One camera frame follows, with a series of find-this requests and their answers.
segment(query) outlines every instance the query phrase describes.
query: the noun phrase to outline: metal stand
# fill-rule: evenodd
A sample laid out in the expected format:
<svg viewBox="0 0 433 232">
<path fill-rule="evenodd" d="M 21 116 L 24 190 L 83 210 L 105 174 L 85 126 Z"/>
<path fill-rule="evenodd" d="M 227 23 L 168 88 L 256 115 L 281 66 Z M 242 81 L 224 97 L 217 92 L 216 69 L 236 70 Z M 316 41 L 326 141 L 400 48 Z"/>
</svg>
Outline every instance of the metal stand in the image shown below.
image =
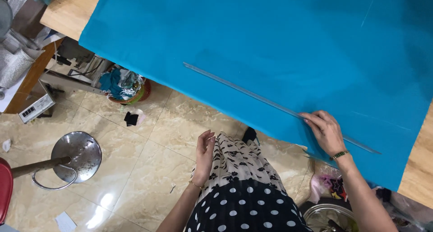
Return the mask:
<svg viewBox="0 0 433 232">
<path fill-rule="evenodd" d="M 11 169 L 13 178 L 33 174 L 33 182 L 45 190 L 61 190 L 73 183 L 90 179 L 101 164 L 101 149 L 89 134 L 76 131 L 64 135 L 55 144 L 51 159 Z M 36 181 L 36 173 L 53 169 L 56 175 L 68 184 L 59 188 L 48 188 Z"/>
</svg>

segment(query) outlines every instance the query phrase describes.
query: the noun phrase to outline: polka dot skirt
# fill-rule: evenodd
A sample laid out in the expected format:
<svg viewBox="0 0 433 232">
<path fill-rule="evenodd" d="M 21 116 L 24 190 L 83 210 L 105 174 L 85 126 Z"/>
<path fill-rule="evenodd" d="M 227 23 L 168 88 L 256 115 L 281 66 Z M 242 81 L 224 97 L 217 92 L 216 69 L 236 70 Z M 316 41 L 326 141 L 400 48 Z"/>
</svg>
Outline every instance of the polka dot skirt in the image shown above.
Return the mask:
<svg viewBox="0 0 433 232">
<path fill-rule="evenodd" d="M 254 179 L 216 187 L 194 208 L 187 232 L 312 231 L 286 193 Z"/>
</svg>

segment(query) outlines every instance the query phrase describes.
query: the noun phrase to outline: woman's right hand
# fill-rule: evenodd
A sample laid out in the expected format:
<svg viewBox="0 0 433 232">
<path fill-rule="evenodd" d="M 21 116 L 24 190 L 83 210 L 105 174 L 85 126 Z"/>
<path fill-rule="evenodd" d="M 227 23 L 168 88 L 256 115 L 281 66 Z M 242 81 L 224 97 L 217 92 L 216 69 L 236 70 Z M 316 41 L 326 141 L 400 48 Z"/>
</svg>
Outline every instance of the woman's right hand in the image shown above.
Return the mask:
<svg viewBox="0 0 433 232">
<path fill-rule="evenodd" d="M 309 113 L 300 113 L 304 121 L 314 133 L 320 147 L 331 157 L 335 154 L 346 151 L 343 135 L 337 120 L 328 112 L 319 110 Z"/>
</svg>

